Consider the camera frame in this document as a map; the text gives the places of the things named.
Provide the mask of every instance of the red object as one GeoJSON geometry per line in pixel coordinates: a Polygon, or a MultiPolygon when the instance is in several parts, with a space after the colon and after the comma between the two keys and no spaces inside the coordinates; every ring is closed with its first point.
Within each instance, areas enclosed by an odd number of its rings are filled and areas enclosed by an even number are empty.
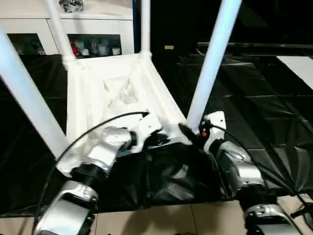
{"type": "Polygon", "coordinates": [[[72,46],[72,51],[74,55],[79,55],[79,49],[75,46],[74,42],[72,39],[70,39],[70,45],[72,46]]]}

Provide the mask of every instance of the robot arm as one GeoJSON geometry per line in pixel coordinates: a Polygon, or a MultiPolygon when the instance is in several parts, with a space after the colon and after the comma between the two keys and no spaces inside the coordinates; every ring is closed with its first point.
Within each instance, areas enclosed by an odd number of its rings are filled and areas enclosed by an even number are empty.
{"type": "Polygon", "coordinates": [[[249,154],[232,142],[224,140],[224,114],[216,112],[204,117],[200,134],[204,150],[213,154],[228,185],[227,193],[239,200],[248,235],[301,235],[302,233],[278,205],[277,198],[268,195],[260,170],[249,154]]]}
{"type": "Polygon", "coordinates": [[[88,235],[94,216],[91,211],[103,192],[105,180],[119,151],[142,145],[143,140],[161,128],[149,114],[134,130],[107,127],[98,144],[82,164],[71,171],[67,181],[43,214],[35,235],[88,235]]]}

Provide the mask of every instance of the white cabinet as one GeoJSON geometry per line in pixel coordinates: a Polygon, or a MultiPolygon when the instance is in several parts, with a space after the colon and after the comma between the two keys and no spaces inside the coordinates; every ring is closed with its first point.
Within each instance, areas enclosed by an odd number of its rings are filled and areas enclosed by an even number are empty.
{"type": "Polygon", "coordinates": [[[59,53],[46,19],[0,19],[0,26],[20,54],[36,54],[36,47],[47,55],[59,53]]]}
{"type": "MultiPolygon", "coordinates": [[[[57,37],[51,20],[47,20],[55,41],[57,37]]],[[[121,48],[122,54],[134,52],[133,21],[125,20],[90,20],[90,19],[61,19],[62,25],[69,38],[83,43],[84,48],[91,52],[92,41],[101,43],[109,41],[111,47],[121,48]]]]}
{"type": "MultiPolygon", "coordinates": [[[[82,12],[66,14],[61,7],[58,11],[72,42],[84,42],[90,52],[92,42],[103,51],[103,45],[108,45],[106,50],[110,52],[107,55],[117,51],[122,54],[134,52],[132,0],[84,0],[82,12]]],[[[34,54],[36,50],[45,54],[59,53],[49,18],[44,0],[1,0],[0,26],[20,54],[34,54]]]]}

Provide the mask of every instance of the glass cabinet door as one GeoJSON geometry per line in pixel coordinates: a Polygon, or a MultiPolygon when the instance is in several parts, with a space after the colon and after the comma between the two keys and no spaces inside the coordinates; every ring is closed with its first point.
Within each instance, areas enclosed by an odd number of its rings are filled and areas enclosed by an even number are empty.
{"type": "Polygon", "coordinates": [[[120,35],[68,34],[73,53],[77,56],[121,55],[120,35]]]}
{"type": "Polygon", "coordinates": [[[9,33],[8,37],[19,55],[45,55],[36,33],[9,33]]]}

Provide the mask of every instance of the black fabric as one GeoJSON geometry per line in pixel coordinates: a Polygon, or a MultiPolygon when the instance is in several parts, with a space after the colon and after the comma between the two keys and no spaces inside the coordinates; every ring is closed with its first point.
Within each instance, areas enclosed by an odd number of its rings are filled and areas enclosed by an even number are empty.
{"type": "MultiPolygon", "coordinates": [[[[65,131],[67,74],[61,57],[24,56],[22,60],[65,131]]],[[[202,61],[200,56],[179,63],[155,61],[185,115],[202,61]]],[[[206,113],[223,110],[227,129],[247,146],[261,166],[271,193],[293,195],[295,191],[313,191],[311,101],[313,91],[275,57],[226,57],[206,113]]],[[[30,216],[54,157],[3,84],[0,107],[1,133],[5,137],[0,147],[0,214],[30,216]]],[[[55,172],[45,205],[64,181],[55,172]]],[[[212,156],[181,143],[119,158],[102,195],[98,212],[232,200],[224,194],[212,156]]]]}
{"type": "MultiPolygon", "coordinates": [[[[185,115],[202,62],[200,56],[185,58],[164,80],[185,115]]],[[[169,67],[160,70],[166,74],[169,67]]],[[[312,95],[276,57],[226,57],[205,113],[223,110],[227,129],[249,149],[271,191],[293,195],[313,189],[312,95]]]]}

